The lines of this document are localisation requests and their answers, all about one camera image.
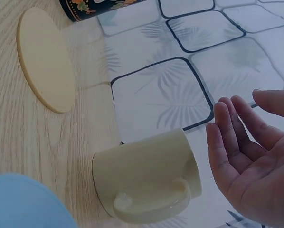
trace square pattern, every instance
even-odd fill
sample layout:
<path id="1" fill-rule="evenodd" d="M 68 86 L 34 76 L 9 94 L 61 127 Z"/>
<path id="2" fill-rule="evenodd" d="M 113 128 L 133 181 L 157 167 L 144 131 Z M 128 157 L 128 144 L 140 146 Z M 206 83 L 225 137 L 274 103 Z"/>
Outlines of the square pattern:
<path id="1" fill-rule="evenodd" d="M 162 16 L 166 19 L 189 13 L 212 10 L 214 0 L 158 0 Z"/>
<path id="2" fill-rule="evenodd" d="M 239 95 L 253 106 L 254 89 L 284 89 L 284 79 L 252 38 L 210 48 L 193 54 L 190 59 L 214 103 L 223 96 Z"/>
<path id="3" fill-rule="evenodd" d="M 176 28 L 182 23 L 180 19 L 175 19 L 170 26 Z M 181 30 L 179 33 L 183 39 L 190 36 L 189 29 Z M 150 64 L 183 55 L 164 20 L 120 33 L 106 38 L 105 41 L 111 80 Z"/>
<path id="4" fill-rule="evenodd" d="M 257 33 L 284 26 L 282 17 L 259 5 L 230 7 L 222 11 L 247 33 Z"/>
<path id="5" fill-rule="evenodd" d="M 180 25 L 170 29 L 182 50 L 188 53 L 201 51 L 246 35 L 216 10 L 192 14 L 176 20 L 179 20 Z M 190 34 L 183 36 L 182 31 L 187 30 Z"/>
<path id="6" fill-rule="evenodd" d="M 174 58 L 112 81 L 121 140 L 131 143 L 212 119 L 212 104 L 186 59 Z"/>

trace wooden table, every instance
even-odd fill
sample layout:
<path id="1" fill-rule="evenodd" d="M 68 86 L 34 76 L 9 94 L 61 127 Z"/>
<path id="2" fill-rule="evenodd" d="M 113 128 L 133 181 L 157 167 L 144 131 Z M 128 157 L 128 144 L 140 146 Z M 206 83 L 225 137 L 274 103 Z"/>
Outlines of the wooden table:
<path id="1" fill-rule="evenodd" d="M 18 60 L 16 29 L 26 9 L 45 10 L 62 31 L 76 78 L 66 114 L 46 109 Z M 80 227 L 128 227 L 105 213 L 92 178 L 93 154 L 120 144 L 96 18 L 72 23 L 58 0 L 0 0 L 0 174 L 28 175 L 47 185 Z"/>

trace mug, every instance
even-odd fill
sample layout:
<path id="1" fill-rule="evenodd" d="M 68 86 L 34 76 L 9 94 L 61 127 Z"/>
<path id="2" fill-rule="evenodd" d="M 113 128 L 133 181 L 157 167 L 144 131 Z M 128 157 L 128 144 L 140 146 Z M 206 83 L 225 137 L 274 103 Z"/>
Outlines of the mug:
<path id="1" fill-rule="evenodd" d="M 83 21 L 142 1 L 146 0 L 60 0 L 60 3 L 72 21 Z"/>
<path id="2" fill-rule="evenodd" d="M 106 212 L 149 224 L 182 212 L 201 195 L 198 167 L 182 129 L 96 153 L 95 189 Z"/>

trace black outline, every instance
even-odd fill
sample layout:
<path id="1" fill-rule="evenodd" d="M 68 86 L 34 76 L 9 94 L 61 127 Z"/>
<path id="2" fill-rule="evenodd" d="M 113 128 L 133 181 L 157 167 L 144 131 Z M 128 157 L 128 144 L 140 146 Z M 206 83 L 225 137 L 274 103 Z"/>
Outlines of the black outline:
<path id="1" fill-rule="evenodd" d="M 215 10 L 215 9 L 214 9 L 214 10 L 211 10 L 211 11 L 208 11 L 208 12 L 214 12 L 214 11 L 221 13 L 222 16 L 224 16 L 232 25 L 234 25 L 234 26 L 235 26 L 239 31 L 241 31 L 243 34 L 242 34 L 241 36 L 237 37 L 237 38 L 233 38 L 233 39 L 230 39 L 230 40 L 226 40 L 226 41 L 224 41 L 224 42 L 222 42 L 222 43 L 218 43 L 218 44 L 214 44 L 214 45 L 212 45 L 212 46 L 204 47 L 204 48 L 199 49 L 199 50 L 196 50 L 196 51 L 189 51 L 189 50 L 187 50 L 187 49 L 184 48 L 184 46 L 182 45 L 181 41 L 177 38 L 176 33 L 172 30 L 171 26 L 169 25 L 169 22 L 173 20 L 173 19 L 170 19 L 170 20 L 166 21 L 165 23 L 166 23 L 167 27 L 169 28 L 170 32 L 172 33 L 173 37 L 174 37 L 174 38 L 176 39 L 176 41 L 178 42 L 178 44 L 179 44 L 180 48 L 182 49 L 182 51 L 184 51 L 185 53 L 189 53 L 189 54 L 191 54 L 191 53 L 196 53 L 196 52 L 203 51 L 203 50 L 206 50 L 206 49 L 208 49 L 208 48 L 212 48 L 212 47 L 215 47 L 215 46 L 218 46 L 218 45 L 221 45 L 221 44 L 225 44 L 225 43 L 228 43 L 228 42 L 230 42 L 230 41 L 233 41 L 233 40 L 236 40 L 236 39 L 240 39 L 240 38 L 246 36 L 246 32 L 245 32 L 239 25 L 237 25 L 235 22 L 233 22 L 229 17 L 227 17 L 224 12 L 219 11 L 219 10 Z M 187 16 L 191 16 L 191 15 L 195 15 L 195 14 L 196 14 L 196 13 L 194 13 L 194 14 L 189 14 L 189 15 L 186 15 L 186 16 L 183 16 L 183 17 L 187 17 Z"/>
<path id="2" fill-rule="evenodd" d="M 157 11 L 158 11 L 158 18 L 157 18 L 155 21 L 149 22 L 149 23 L 147 23 L 147 24 L 139 25 L 139 26 L 136 26 L 136 27 L 134 27 L 134 28 L 129 28 L 129 29 L 127 29 L 127 30 L 124 30 L 124 31 L 121 31 L 121 32 L 117 32 L 117 33 L 112 34 L 112 35 L 108 35 L 107 33 L 105 33 L 105 31 L 104 31 L 104 29 L 103 29 L 103 26 L 102 26 L 102 24 L 101 24 L 101 22 L 100 22 L 98 16 L 96 16 L 96 19 L 97 19 L 97 21 L 98 21 L 98 23 L 99 23 L 99 25 L 100 25 L 100 28 L 101 28 L 101 31 L 102 31 L 103 36 L 109 38 L 109 37 L 113 37 L 113 36 L 119 35 L 119 34 L 121 34 L 121 33 L 130 31 L 130 30 L 137 29 L 137 28 L 139 28 L 139 27 L 143 27 L 143 26 L 150 25 L 150 24 L 152 24 L 152 23 L 156 23 L 156 22 L 160 21 L 160 20 L 161 20 L 161 12 L 160 12 L 160 10 L 159 10 L 159 5 L 158 5 L 158 2 L 157 2 L 157 1 L 156 1 L 156 5 L 157 5 Z"/>
<path id="3" fill-rule="evenodd" d="M 191 13 L 185 13 L 185 14 L 180 14 L 180 15 L 177 15 L 177 16 L 173 16 L 173 17 L 166 17 L 163 13 L 163 10 L 162 10 L 162 6 L 161 6 L 161 0 L 158 0 L 158 4 L 159 4 L 159 10 L 161 12 L 161 15 L 164 19 L 176 19 L 176 18 L 180 18 L 180 17 L 184 17 L 184 16 L 187 16 L 187 15 L 191 15 L 191 14 L 196 14 L 196 13 L 203 13 L 203 12 L 207 12 L 207 11 L 211 11 L 215 8 L 215 0 L 213 0 L 213 7 L 210 8 L 210 9 L 203 9 L 203 10 L 199 10 L 199 11 L 195 11 L 195 12 L 191 12 Z"/>
<path id="4" fill-rule="evenodd" d="M 218 7 L 220 7 L 220 8 L 229 7 L 229 6 L 220 6 L 220 5 L 217 3 L 217 0 L 214 0 L 214 1 L 215 1 L 216 6 L 218 6 Z M 256 5 L 256 4 L 257 4 L 257 0 L 253 0 L 253 1 L 254 1 L 253 3 L 237 4 L 237 5 L 232 5 L 231 7 Z"/>
<path id="5" fill-rule="evenodd" d="M 244 38 L 242 38 L 242 39 L 250 39 L 250 40 L 254 41 L 254 42 L 259 46 L 259 48 L 263 51 L 263 53 L 266 55 L 267 59 L 269 60 L 271 66 L 272 66 L 272 69 L 280 76 L 281 80 L 282 80 L 283 83 L 284 83 L 284 76 L 279 72 L 279 70 L 276 68 L 276 66 L 274 65 L 273 61 L 271 60 L 270 56 L 268 55 L 267 51 L 257 42 L 257 40 L 255 40 L 255 39 L 252 38 L 252 37 L 244 37 Z M 205 92 L 206 92 L 206 93 L 208 94 L 208 96 L 210 97 L 212 104 L 214 104 L 214 103 L 215 103 L 215 99 L 213 98 L 211 92 L 209 91 L 209 89 L 208 89 L 208 87 L 207 87 L 207 84 L 205 83 L 205 81 L 204 81 L 204 79 L 203 79 L 202 74 L 201 74 L 200 71 L 198 70 L 198 67 L 196 67 L 196 65 L 195 65 L 195 64 L 193 63 L 193 61 L 192 61 L 192 57 L 193 57 L 194 55 L 197 55 L 197 54 L 198 54 L 198 53 L 193 53 L 193 54 L 189 55 L 189 56 L 188 56 L 188 61 L 190 62 L 190 64 L 192 65 L 192 67 L 193 67 L 194 69 L 196 69 L 195 71 L 196 71 L 197 75 L 199 76 L 199 78 L 201 79 L 201 83 L 204 85 Z M 258 105 L 257 105 L 255 102 L 249 103 L 249 105 L 251 106 L 251 108 L 258 107 Z"/>
<path id="6" fill-rule="evenodd" d="M 132 74 L 135 74 L 135 73 L 137 73 L 137 72 L 139 72 L 139 71 L 145 70 L 145 69 L 147 69 L 147 68 L 149 68 L 149 67 L 152 67 L 152 66 L 154 66 L 154 65 L 158 65 L 158 64 L 161 64 L 161 63 L 164 63 L 164 62 L 168 62 L 168 61 L 175 60 L 175 59 L 183 60 L 183 61 L 188 65 L 188 67 L 189 67 L 190 70 L 192 71 L 192 73 L 193 73 L 195 79 L 197 80 L 197 82 L 198 82 L 198 84 L 199 84 L 199 86 L 200 86 L 200 89 L 201 89 L 201 91 L 202 91 L 202 93 L 203 93 L 203 95 L 204 95 L 204 97 L 205 97 L 205 99 L 206 99 L 206 101 L 207 101 L 207 103 L 208 103 L 209 109 L 210 109 L 209 116 L 208 116 L 205 120 L 200 121 L 200 122 L 197 122 L 197 123 L 194 123 L 194 124 L 192 124 L 192 125 L 190 125 L 190 126 L 184 127 L 184 128 L 182 128 L 183 131 L 190 130 L 190 129 L 192 129 L 192 128 L 195 128 L 195 127 L 197 127 L 197 126 L 206 124 L 206 123 L 208 123 L 209 121 L 211 121 L 211 120 L 214 118 L 214 105 L 213 105 L 213 103 L 212 103 L 212 101 L 211 101 L 209 95 L 207 94 L 207 92 L 206 92 L 206 90 L 205 90 L 205 87 L 204 87 L 204 85 L 203 85 L 203 83 L 202 83 L 202 81 L 201 81 L 199 75 L 197 74 L 197 72 L 195 71 L 195 69 L 193 68 L 193 66 L 191 65 L 190 61 L 189 61 L 188 59 L 186 59 L 186 58 L 183 58 L 183 57 L 169 58 L 169 59 L 166 59 L 166 60 L 163 60 L 163 61 L 160 61 L 160 62 L 156 62 L 156 63 L 150 64 L 150 65 L 148 65 L 148 66 L 145 66 L 145 67 L 143 67 L 143 68 L 141 68 L 141 69 L 139 69 L 139 70 L 133 71 L 133 72 L 128 73 L 128 74 L 126 74 L 126 75 L 122 75 L 122 76 L 119 76 L 119 77 L 114 78 L 114 79 L 110 82 L 111 89 L 112 89 L 112 95 L 113 95 L 113 101 L 114 101 L 113 84 L 114 84 L 118 79 L 121 79 L 121 78 L 123 78 L 123 77 L 130 76 L 130 75 L 132 75 Z"/>
<path id="7" fill-rule="evenodd" d="M 270 14 L 273 14 L 274 16 L 280 17 L 281 19 L 284 20 L 284 18 L 283 18 L 282 16 L 279 16 L 279 15 L 277 15 L 277 14 L 272 13 L 271 11 L 268 11 L 265 7 L 263 7 L 263 6 L 261 6 L 261 5 L 251 4 L 251 5 L 245 5 L 245 6 L 259 6 L 259 7 L 262 7 L 264 10 L 266 10 L 266 11 L 269 12 Z M 224 10 L 225 10 L 225 9 L 240 8 L 240 7 L 244 7 L 244 6 L 224 7 L 224 8 L 221 9 L 221 12 L 224 13 Z M 225 14 L 225 16 L 226 16 L 229 20 L 233 21 L 226 13 L 224 13 L 224 14 Z M 284 27 L 284 25 L 281 25 L 281 26 L 277 26 L 277 27 L 273 27 L 273 28 L 267 28 L 267 29 L 264 29 L 264 30 L 260 30 L 260 31 L 257 31 L 257 32 L 248 32 L 248 31 L 244 30 L 240 25 L 237 25 L 237 26 L 239 26 L 243 31 L 245 31 L 246 33 L 249 33 L 249 34 L 257 34 L 257 33 L 259 33 L 259 32 L 264 32 L 264 31 L 268 31 L 268 30 L 271 30 L 271 29 L 278 29 L 278 28 Z"/>
<path id="8" fill-rule="evenodd" d="M 260 2 L 262 4 L 266 4 L 266 3 L 284 3 L 284 1 L 261 1 L 261 0 L 258 0 L 258 2 Z"/>

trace hand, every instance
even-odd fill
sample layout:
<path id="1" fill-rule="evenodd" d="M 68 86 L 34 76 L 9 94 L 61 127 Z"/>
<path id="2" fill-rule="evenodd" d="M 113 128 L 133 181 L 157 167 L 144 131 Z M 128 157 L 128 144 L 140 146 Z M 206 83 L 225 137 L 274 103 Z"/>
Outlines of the hand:
<path id="1" fill-rule="evenodd" d="M 284 117 L 284 91 L 255 90 L 253 98 Z M 221 98 L 214 114 L 207 141 L 218 188 L 246 218 L 284 227 L 284 132 L 267 125 L 239 96 Z M 238 116 L 259 144 L 249 139 Z"/>

